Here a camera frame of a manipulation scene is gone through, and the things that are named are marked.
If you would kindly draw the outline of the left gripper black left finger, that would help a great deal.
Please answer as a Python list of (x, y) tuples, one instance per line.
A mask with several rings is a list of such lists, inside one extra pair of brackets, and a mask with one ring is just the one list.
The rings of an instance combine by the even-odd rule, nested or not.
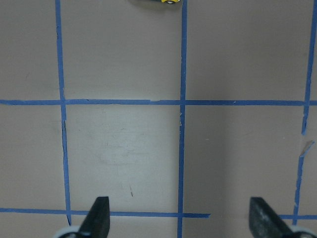
[(97, 197), (80, 226), (60, 229), (54, 238), (106, 238), (110, 230), (109, 198)]

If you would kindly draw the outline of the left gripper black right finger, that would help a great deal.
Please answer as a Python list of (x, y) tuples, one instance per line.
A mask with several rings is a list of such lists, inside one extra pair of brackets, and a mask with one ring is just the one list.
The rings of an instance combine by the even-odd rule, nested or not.
[(315, 238), (307, 228), (287, 225), (261, 197), (251, 197), (249, 230), (254, 238)]

